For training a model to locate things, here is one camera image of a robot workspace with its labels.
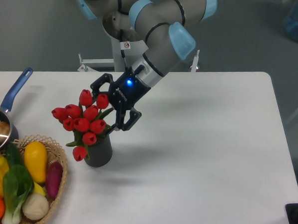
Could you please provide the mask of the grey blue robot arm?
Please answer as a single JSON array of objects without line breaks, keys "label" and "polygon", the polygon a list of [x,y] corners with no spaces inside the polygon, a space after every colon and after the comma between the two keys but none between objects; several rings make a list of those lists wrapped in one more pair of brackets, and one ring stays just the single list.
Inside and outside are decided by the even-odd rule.
[{"label": "grey blue robot arm", "polygon": [[168,0],[154,4],[150,0],[76,0],[82,13],[89,19],[109,13],[121,13],[129,19],[129,27],[145,42],[147,50],[124,73],[113,80],[104,74],[91,84],[93,96],[105,93],[116,112],[115,123],[104,131],[129,130],[141,117],[134,108],[172,68],[194,50],[195,40],[186,27],[212,16],[217,0]]}]

